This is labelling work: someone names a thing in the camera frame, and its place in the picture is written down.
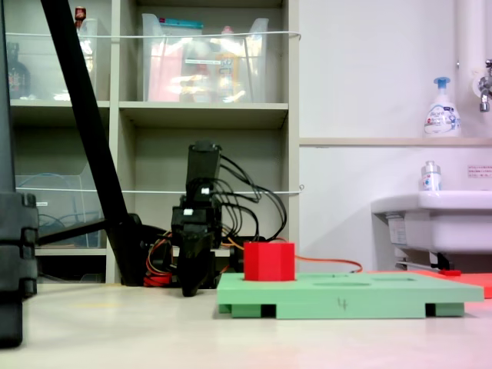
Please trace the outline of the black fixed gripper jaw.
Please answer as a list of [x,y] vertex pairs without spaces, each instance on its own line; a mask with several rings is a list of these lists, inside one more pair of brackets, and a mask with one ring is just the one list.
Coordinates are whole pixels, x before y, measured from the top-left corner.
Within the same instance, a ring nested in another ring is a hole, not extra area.
[[204,248],[197,234],[185,232],[181,236],[181,246],[178,256],[178,280],[184,297],[196,295],[204,278],[201,267],[201,257]]

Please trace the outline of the black movable gripper jaw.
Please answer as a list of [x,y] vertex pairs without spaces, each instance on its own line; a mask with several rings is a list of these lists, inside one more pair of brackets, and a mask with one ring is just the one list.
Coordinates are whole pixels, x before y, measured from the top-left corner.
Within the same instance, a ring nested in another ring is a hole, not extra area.
[[204,254],[204,279],[201,289],[216,288],[216,257],[215,252],[210,250]]

